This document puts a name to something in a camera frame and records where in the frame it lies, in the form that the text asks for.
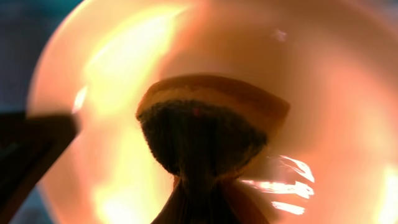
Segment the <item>yellow-green plate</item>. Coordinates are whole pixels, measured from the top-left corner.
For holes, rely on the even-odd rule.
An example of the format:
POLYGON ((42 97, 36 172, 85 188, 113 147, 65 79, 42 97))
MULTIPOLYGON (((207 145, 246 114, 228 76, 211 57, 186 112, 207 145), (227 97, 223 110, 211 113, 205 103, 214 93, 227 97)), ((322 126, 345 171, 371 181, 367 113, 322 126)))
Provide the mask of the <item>yellow-green plate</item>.
POLYGON ((134 117, 155 82, 215 73, 290 104, 239 182, 271 223, 397 222, 397 29, 364 1, 82 2, 35 69, 30 115, 81 133, 40 181, 55 223, 150 223, 173 189, 134 117))

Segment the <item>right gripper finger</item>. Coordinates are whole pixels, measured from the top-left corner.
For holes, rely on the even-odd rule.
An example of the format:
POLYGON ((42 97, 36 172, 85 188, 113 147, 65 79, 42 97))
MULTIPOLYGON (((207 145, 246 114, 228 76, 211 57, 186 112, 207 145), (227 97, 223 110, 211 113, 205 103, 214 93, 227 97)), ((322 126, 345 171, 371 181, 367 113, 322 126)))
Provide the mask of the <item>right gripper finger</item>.
POLYGON ((11 220, 77 134, 72 114, 1 115, 1 224, 11 220))

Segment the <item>green yellow sponge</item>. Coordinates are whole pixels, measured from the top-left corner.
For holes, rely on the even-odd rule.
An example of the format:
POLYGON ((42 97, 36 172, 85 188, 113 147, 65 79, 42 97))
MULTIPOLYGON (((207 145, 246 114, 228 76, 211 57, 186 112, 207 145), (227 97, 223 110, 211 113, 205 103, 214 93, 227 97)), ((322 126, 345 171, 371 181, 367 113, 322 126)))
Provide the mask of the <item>green yellow sponge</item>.
POLYGON ((154 83, 136 118, 174 189, 155 224, 268 223, 238 178, 266 151, 289 104, 256 86, 216 75, 154 83))

